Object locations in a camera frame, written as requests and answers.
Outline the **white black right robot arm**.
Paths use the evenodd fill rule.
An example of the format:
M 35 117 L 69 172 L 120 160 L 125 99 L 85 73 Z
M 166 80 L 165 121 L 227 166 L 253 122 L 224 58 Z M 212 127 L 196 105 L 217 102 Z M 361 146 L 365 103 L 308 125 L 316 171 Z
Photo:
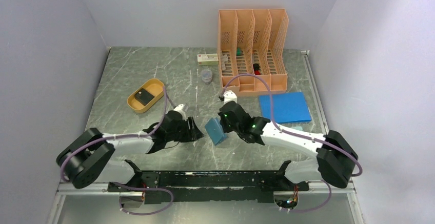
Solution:
M 276 180 L 282 190 L 311 180 L 324 180 L 343 189 L 357 167 L 358 155 L 337 131 L 308 133 L 284 127 L 268 118 L 250 116 L 234 101 L 225 103 L 219 109 L 219 116 L 225 133 L 235 132 L 248 144 L 287 148 L 308 158 L 284 164 L 284 172 Z

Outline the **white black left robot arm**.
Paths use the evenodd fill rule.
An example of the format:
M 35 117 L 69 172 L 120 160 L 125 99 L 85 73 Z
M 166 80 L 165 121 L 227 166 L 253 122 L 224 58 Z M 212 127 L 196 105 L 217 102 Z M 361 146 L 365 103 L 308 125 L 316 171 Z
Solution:
M 161 121 L 133 134 L 104 134 L 90 128 L 57 156 L 56 163 L 63 180 L 77 189 L 94 182 L 112 182 L 135 191 L 145 186 L 142 171 L 132 161 L 115 161 L 115 157 L 152 154 L 169 142 L 194 142 L 203 136 L 193 117 L 171 110 Z

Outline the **blue leather card holder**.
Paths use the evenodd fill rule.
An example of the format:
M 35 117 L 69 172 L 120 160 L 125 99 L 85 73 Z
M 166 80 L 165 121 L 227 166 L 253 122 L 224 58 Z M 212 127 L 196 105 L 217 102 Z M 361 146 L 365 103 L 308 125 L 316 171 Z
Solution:
M 205 124 L 205 129 L 215 146 L 218 146 L 227 138 L 227 134 L 224 133 L 220 120 L 216 117 L 209 119 Z

